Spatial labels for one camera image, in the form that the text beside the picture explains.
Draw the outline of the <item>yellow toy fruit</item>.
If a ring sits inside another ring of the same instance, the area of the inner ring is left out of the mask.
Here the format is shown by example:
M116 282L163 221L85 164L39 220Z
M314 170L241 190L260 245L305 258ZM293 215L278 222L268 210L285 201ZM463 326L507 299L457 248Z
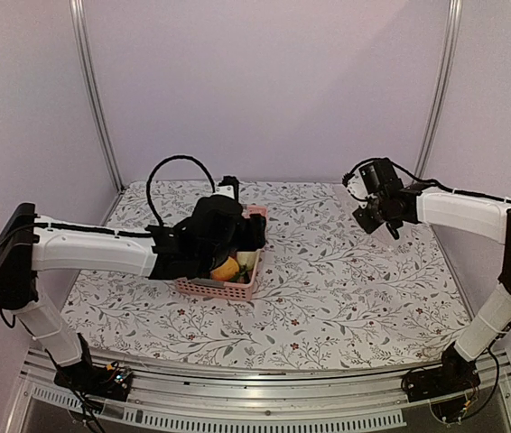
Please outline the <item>yellow toy fruit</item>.
M210 272L210 278L214 281L230 281L240 272L240 265L233 257L227 260L218 268Z

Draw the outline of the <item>pink perforated plastic basket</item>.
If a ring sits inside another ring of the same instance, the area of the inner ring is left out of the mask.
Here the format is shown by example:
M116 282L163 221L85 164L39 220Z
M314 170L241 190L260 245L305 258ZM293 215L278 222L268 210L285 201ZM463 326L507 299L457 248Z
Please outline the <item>pink perforated plastic basket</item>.
M229 257L236 259L236 255L237 252L233 252ZM250 298L250 295L247 293L247 287L252 284L251 280L255 267L252 270L247 270L245 267L240 266L240 272L232 280L214 281L210 278L210 272L205 275L187 275L185 273L185 261L181 261L175 267L176 273L173 279L178 284L179 289L188 293L247 300Z

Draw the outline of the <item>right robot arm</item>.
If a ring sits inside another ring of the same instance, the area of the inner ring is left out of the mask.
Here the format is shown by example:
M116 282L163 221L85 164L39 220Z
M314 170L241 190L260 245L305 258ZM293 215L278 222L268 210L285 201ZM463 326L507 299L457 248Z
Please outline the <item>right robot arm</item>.
M353 217L368 234L383 227L399 238L405 225L430 227L474 311L443 350L440 366L407 374L409 386L452 393L478 384L477 359L511 330L511 198L423 179L386 157L359 162L342 184L358 203Z

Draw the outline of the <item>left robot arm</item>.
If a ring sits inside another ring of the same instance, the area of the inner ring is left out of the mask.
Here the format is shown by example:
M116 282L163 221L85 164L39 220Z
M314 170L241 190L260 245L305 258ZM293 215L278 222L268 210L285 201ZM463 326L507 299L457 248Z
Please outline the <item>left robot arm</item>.
M83 392L94 391L100 371L88 350L37 286L38 272L80 270L119 272L151 281L204 277L236 252L265 246L266 218L249 214L233 198L201 198L191 216L175 226L123 230L84 226L40 216L22 203L0 234L0 309L18 318L66 367L67 378Z

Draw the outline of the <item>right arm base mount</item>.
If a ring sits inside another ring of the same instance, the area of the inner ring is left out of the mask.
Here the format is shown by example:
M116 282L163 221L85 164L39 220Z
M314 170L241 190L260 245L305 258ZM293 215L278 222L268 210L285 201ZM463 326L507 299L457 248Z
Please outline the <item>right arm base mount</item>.
M448 362L436 367L415 367L403 375L401 389L410 402L434 399L480 385L475 362Z

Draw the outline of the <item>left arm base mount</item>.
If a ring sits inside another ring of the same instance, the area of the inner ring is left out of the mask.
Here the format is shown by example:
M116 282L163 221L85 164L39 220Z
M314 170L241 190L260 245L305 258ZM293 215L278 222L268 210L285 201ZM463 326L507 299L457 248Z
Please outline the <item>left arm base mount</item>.
M113 362L110 367L80 361L74 365L56 367L54 382L76 393L126 402L132 388L133 371Z

